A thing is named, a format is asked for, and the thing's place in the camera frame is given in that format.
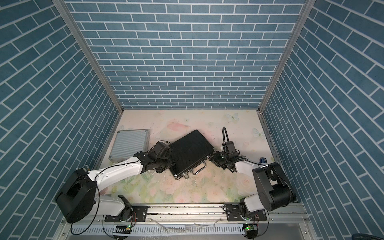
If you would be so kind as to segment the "black poker case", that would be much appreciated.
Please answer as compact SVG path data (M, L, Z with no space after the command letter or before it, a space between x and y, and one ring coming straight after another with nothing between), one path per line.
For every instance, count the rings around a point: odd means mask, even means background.
M171 145L171 157L175 163L170 171L175 180L191 172L197 175L202 169L194 172L194 168L205 164L215 153L214 147L198 130L194 130Z

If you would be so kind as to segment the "silver aluminium poker case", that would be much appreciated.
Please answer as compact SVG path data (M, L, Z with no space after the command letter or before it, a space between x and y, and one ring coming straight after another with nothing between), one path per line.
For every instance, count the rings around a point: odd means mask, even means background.
M108 159L112 163L120 163L133 157L137 152L146 152L150 140L150 130L120 130Z

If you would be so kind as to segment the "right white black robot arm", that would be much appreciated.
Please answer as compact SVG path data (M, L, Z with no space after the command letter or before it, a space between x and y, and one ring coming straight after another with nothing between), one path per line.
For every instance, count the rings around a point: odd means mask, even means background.
M224 170L253 178L257 192L239 202L243 218L251 218L258 211L283 208L297 200L289 179L278 163L254 163L245 156L227 152L216 152L211 162Z

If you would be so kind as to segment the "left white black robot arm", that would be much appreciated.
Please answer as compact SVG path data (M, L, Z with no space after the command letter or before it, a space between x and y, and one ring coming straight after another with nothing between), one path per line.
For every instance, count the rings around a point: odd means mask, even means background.
M137 152L133 157L115 165L93 171L75 170L55 197L55 201L69 224L88 216L105 215L120 222L130 221L133 207L122 195L103 196L101 191L126 178L147 171L162 173L175 164L171 155Z

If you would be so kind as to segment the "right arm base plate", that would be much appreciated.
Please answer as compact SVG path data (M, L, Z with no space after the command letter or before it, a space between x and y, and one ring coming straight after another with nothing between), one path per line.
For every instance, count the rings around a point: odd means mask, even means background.
M222 206L229 222L239 221L266 221L267 215L265 210L257 210L249 212L242 204L224 204Z

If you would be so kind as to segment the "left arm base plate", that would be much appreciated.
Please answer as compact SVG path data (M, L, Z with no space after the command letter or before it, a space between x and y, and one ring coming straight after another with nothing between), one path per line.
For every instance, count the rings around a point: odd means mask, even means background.
M132 206L124 208L117 216L106 215L104 221L107 223L137 223L144 222L148 213L148 206Z

